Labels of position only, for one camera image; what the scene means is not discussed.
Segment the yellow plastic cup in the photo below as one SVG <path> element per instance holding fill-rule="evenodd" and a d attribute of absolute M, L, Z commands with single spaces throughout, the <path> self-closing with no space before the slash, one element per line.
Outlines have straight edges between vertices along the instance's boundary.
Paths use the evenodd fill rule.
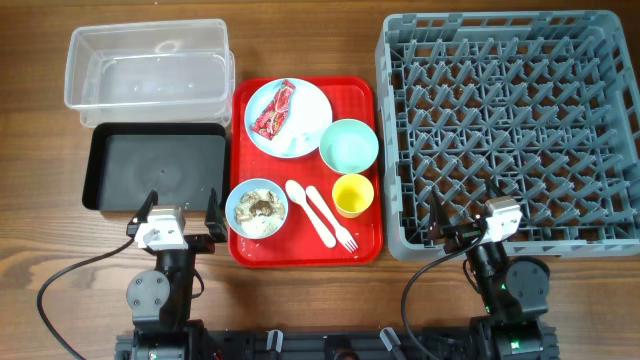
<path fill-rule="evenodd" d="M 343 175 L 332 188 L 332 199 L 336 210 L 345 218 L 360 216 L 371 206 L 374 196 L 371 181 L 360 174 Z"/>

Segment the white tissue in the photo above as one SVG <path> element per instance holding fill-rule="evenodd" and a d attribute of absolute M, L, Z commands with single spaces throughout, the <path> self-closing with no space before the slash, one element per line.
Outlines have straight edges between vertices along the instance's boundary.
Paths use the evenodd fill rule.
<path fill-rule="evenodd" d="M 308 132 L 296 134 L 279 134 L 274 138 L 274 148 L 279 154 L 289 154 L 294 151 L 298 143 L 304 143 L 309 139 Z"/>

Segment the leftover rice and food scraps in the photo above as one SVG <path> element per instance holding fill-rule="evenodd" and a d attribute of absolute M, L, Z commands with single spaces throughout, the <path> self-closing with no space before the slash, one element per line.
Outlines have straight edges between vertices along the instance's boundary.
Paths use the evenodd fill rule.
<path fill-rule="evenodd" d="M 284 223 L 284 203 L 272 191 L 256 189 L 246 192 L 235 208 L 235 220 L 242 232 L 251 238 L 264 238 Z"/>

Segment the red snack wrapper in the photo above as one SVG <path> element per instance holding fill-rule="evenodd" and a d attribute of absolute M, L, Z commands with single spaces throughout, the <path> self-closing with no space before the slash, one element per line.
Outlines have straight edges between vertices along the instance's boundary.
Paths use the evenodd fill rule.
<path fill-rule="evenodd" d="M 283 80 L 271 102 L 252 125 L 251 130 L 268 140 L 272 140 L 287 120 L 291 98 L 295 90 L 296 86 L 291 81 Z"/>

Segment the clear plastic waste bin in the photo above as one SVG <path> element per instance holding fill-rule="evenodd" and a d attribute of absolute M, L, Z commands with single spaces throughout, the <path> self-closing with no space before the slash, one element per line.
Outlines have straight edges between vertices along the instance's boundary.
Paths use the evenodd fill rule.
<path fill-rule="evenodd" d="M 235 59 L 221 19 L 87 26 L 71 36 L 64 103 L 88 128 L 232 117 Z"/>

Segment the mint green bowl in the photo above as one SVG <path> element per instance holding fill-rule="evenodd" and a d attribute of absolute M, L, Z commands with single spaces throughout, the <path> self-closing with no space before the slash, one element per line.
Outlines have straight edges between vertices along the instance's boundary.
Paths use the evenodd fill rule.
<path fill-rule="evenodd" d="M 378 138 L 365 122 L 341 119 L 322 134 L 319 153 L 324 163 L 336 173 L 362 173 L 378 157 Z"/>

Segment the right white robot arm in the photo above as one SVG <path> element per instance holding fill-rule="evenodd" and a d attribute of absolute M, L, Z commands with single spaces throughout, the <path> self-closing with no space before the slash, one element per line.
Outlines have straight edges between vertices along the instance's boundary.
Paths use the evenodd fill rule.
<path fill-rule="evenodd" d="M 463 255 L 487 315 L 470 322 L 474 352 L 481 359 L 547 359 L 540 317 L 548 312 L 550 270 L 541 260 L 510 258 L 505 241 L 519 229 L 519 203 L 491 185 L 485 212 L 454 225 L 435 190 L 430 193 L 427 238 L 442 239 L 444 251 Z"/>

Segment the small light blue bowl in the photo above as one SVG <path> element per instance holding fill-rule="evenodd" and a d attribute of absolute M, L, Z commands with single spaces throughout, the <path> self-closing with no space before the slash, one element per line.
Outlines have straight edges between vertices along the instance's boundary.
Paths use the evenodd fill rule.
<path fill-rule="evenodd" d="M 256 189 L 267 189 L 269 191 L 274 192 L 279 197 L 280 201 L 284 203 L 284 206 L 285 206 L 286 215 L 285 215 L 284 223 L 288 216 L 288 200 L 284 191 L 279 185 L 277 185 L 276 183 L 270 180 L 262 179 L 262 178 L 249 179 L 240 183 L 229 194 L 228 199 L 226 201 L 226 205 L 225 205 L 225 213 L 226 213 L 227 222 L 229 223 L 229 226 L 231 227 L 231 229 L 239 236 L 247 239 L 251 239 L 251 240 L 261 240 L 261 239 L 270 237 L 274 235 L 277 231 L 279 231 L 281 227 L 284 225 L 283 223 L 283 225 L 276 232 L 264 238 L 251 238 L 242 232 L 240 226 L 235 220 L 235 208 L 238 205 L 240 198 L 242 197 L 243 194 Z"/>

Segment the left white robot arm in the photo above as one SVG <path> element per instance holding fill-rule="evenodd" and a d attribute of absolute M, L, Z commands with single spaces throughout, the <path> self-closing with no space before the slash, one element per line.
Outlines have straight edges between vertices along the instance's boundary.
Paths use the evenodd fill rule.
<path fill-rule="evenodd" d="M 179 206 L 160 206 L 151 191 L 127 224 L 126 234 L 156 258 L 155 267 L 137 274 L 129 283 L 126 300 L 132 310 L 134 332 L 119 338 L 117 359 L 221 359 L 221 348 L 201 320 L 190 318 L 193 282 L 201 281 L 196 256 L 214 253 L 227 240 L 227 229 L 217 194 L 207 204 L 205 234 L 184 233 L 185 218 Z"/>

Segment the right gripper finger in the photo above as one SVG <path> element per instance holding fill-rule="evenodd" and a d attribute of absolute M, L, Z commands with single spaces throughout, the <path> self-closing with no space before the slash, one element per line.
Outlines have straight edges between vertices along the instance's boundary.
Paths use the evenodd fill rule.
<path fill-rule="evenodd" d="M 439 199 L 437 191 L 431 190 L 427 239 L 436 240 L 446 235 L 450 221 Z"/>
<path fill-rule="evenodd" d="M 490 199 L 497 199 L 506 196 L 506 193 L 494 184 L 491 179 L 485 180 L 485 186 Z"/>

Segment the black plastic waste tray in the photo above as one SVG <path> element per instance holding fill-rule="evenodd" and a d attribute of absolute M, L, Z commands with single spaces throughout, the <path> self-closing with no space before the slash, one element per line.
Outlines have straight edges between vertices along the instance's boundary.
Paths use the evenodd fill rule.
<path fill-rule="evenodd" d="M 206 211 L 229 194 L 230 144 L 218 123 L 103 123 L 92 134 L 82 204 L 136 211 L 151 191 L 160 205 Z"/>

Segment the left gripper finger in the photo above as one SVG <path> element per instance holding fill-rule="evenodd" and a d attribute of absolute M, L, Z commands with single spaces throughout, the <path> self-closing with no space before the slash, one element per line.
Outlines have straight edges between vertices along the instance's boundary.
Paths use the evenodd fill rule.
<path fill-rule="evenodd" d="M 227 241 L 228 230 L 225 217 L 220 210 L 217 193 L 214 188 L 211 189 L 209 195 L 204 223 L 214 243 Z"/>
<path fill-rule="evenodd" d="M 151 190 L 146 200 L 142 204 L 142 206 L 135 213 L 131 221 L 130 225 L 136 225 L 147 222 L 147 217 L 153 207 L 158 203 L 158 194 L 155 190 Z"/>

